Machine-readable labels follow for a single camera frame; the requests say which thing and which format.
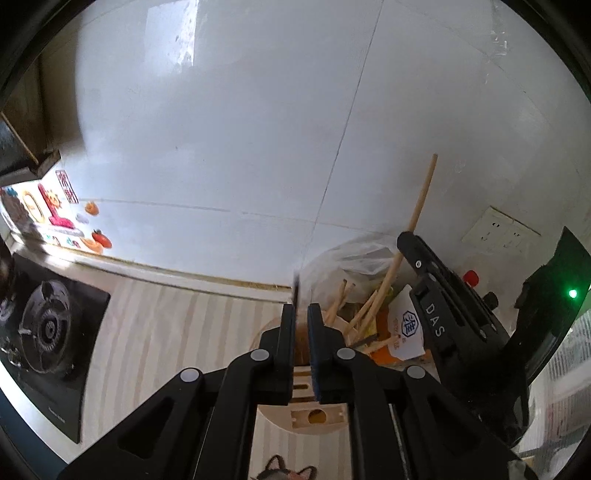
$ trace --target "plastic bag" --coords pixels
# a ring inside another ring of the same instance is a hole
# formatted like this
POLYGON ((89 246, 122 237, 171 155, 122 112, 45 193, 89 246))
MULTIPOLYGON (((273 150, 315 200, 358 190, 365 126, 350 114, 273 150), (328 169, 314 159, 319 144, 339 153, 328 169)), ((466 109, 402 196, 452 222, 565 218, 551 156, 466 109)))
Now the plastic bag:
POLYGON ((318 302, 323 310, 328 309, 343 279, 355 283, 347 301, 364 303, 379 287, 396 252, 396 239, 380 234, 366 235, 327 250, 301 271, 300 304, 318 302))

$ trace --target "blue logo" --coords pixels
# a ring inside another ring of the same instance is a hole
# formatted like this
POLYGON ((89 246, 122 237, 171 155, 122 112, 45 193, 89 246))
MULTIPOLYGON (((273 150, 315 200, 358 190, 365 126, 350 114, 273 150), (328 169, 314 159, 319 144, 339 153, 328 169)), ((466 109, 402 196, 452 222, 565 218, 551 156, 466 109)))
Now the blue logo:
POLYGON ((413 312, 408 310, 402 316, 402 334, 405 337, 410 337, 417 333, 418 318, 413 312))

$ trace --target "stove burner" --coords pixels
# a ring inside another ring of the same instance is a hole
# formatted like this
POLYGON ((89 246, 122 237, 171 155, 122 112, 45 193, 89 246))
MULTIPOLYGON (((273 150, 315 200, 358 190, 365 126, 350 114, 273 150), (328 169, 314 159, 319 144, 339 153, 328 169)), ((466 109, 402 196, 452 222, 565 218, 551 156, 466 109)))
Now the stove burner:
POLYGON ((32 293, 22 314, 22 352, 39 373, 64 375, 72 365, 73 337, 70 295, 63 283, 44 281, 32 293))
POLYGON ((47 310, 42 314, 38 322, 39 328, 37 332, 37 342, 42 350, 52 352, 63 340, 63 329, 61 327, 63 321, 63 317, 60 320, 56 313, 51 310, 47 310))

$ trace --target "cat face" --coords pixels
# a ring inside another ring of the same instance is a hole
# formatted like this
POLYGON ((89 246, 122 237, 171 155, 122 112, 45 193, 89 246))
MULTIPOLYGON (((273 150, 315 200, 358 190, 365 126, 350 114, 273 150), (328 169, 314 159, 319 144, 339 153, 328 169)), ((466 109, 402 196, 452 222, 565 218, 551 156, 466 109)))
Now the cat face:
POLYGON ((285 468, 285 460, 280 455, 273 455, 265 469, 254 480, 316 480, 316 467, 307 466, 299 472, 285 468))

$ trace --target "white wall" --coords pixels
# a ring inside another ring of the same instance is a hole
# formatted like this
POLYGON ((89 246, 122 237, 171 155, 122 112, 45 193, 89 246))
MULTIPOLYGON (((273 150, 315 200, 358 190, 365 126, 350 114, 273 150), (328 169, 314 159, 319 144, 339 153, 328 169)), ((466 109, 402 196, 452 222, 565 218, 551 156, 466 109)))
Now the white wall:
POLYGON ((42 67, 60 165, 125 260, 289 284, 398 235, 434 151, 418 233, 501 296, 564 224, 591 233, 591 106, 497 0, 98 0, 42 67), (542 234, 527 258, 460 243, 489 205, 542 234))

